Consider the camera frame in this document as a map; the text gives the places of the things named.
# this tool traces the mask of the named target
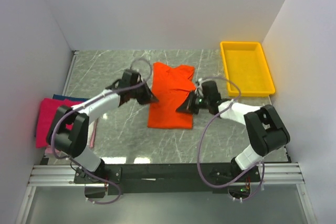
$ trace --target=orange cloth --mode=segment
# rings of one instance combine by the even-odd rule
[[[191,90],[195,68],[180,65],[171,68],[163,63],[153,65],[152,92],[158,98],[158,103],[149,107],[149,128],[161,129],[192,129],[193,115],[178,113],[176,109],[185,101]]]

